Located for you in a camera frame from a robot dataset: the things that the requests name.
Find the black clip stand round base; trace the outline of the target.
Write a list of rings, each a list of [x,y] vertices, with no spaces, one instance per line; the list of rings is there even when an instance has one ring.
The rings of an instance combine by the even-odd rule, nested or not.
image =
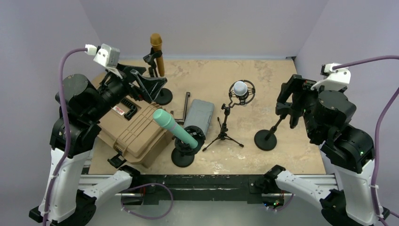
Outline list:
[[[150,77],[158,77],[159,75],[161,77],[164,76],[161,75],[161,70],[164,69],[161,50],[155,50],[154,48],[151,48],[150,53],[144,56],[143,60],[149,65],[148,71]],[[172,101],[172,99],[172,92],[167,88],[162,88],[155,99],[155,102],[159,105],[167,105]]]

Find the gold microphone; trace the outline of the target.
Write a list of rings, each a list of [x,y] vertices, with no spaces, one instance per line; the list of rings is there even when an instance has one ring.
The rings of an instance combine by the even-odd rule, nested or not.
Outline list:
[[[158,54],[156,58],[156,64],[158,67],[158,72],[160,77],[165,75],[164,60],[162,55],[162,38],[159,33],[153,33],[150,36],[150,43],[155,53]]]

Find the teal microphone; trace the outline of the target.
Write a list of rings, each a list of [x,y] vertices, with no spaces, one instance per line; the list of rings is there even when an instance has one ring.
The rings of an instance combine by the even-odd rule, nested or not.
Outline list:
[[[153,119],[163,129],[171,132],[190,148],[196,148],[198,141],[195,140],[186,130],[184,130],[173,118],[173,116],[163,109],[157,109],[153,113]]]

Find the white microphone silver grille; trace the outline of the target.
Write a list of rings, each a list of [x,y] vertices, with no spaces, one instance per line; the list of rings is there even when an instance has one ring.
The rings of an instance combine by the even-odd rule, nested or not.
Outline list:
[[[243,97],[247,94],[248,87],[243,81],[237,81],[233,85],[233,93],[238,97]]]

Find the black tripod shock mount stand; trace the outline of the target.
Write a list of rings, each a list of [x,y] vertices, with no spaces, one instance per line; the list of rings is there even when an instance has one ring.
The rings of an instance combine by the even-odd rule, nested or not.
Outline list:
[[[237,81],[235,81],[229,87],[229,89],[228,89],[229,102],[228,103],[223,103],[222,106],[221,106],[221,109],[223,110],[223,113],[224,113],[224,118],[223,118],[223,120],[221,118],[219,118],[219,117],[217,118],[218,123],[219,123],[219,128],[220,128],[219,133],[217,134],[215,139],[210,141],[210,143],[208,145],[206,145],[205,147],[202,148],[203,152],[208,150],[209,147],[213,143],[215,143],[215,141],[226,141],[226,140],[229,140],[229,141],[232,141],[232,142],[238,144],[238,146],[241,147],[241,148],[244,147],[244,145],[241,142],[237,141],[236,139],[232,138],[229,135],[229,126],[232,123],[230,114],[231,114],[231,110],[234,107],[246,106],[246,105],[248,105],[250,102],[252,102],[254,100],[254,98],[255,98],[255,85],[254,85],[253,82],[251,82],[249,80],[240,80],[240,81],[243,81],[243,82],[245,82],[247,84],[247,87],[248,87],[247,94],[245,96],[243,96],[243,97],[238,97],[238,96],[236,96],[233,93],[233,85]]]

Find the black shock mount round base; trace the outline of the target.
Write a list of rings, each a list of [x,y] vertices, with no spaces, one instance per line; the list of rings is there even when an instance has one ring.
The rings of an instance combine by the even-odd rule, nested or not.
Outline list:
[[[171,160],[173,164],[180,168],[188,167],[193,163],[195,154],[199,152],[206,140],[204,132],[197,126],[191,125],[184,128],[184,130],[197,141],[197,145],[192,148],[189,144],[184,143],[183,140],[174,136],[175,148],[172,151]]]

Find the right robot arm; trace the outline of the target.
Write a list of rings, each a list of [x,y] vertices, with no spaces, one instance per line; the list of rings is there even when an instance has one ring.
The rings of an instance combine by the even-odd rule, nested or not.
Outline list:
[[[324,189],[279,165],[264,175],[265,193],[284,190],[315,206],[333,226],[372,226],[383,222],[389,209],[372,194],[376,150],[372,137],[350,121],[356,106],[344,89],[314,90],[315,81],[294,74],[281,85],[276,113],[290,116],[290,127],[303,118],[311,144],[320,145],[341,179],[342,189]]]

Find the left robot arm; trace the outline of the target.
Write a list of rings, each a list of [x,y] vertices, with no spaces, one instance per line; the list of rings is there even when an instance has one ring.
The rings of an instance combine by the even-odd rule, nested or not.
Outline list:
[[[140,188],[140,173],[122,167],[114,175],[87,189],[79,189],[84,163],[101,131],[100,120],[124,98],[153,102],[167,83],[164,77],[144,77],[145,68],[118,65],[106,70],[102,80],[91,82],[83,74],[73,74],[56,94],[60,117],[50,137],[51,167],[42,203],[29,217],[43,225],[84,226],[96,209],[115,194]]]

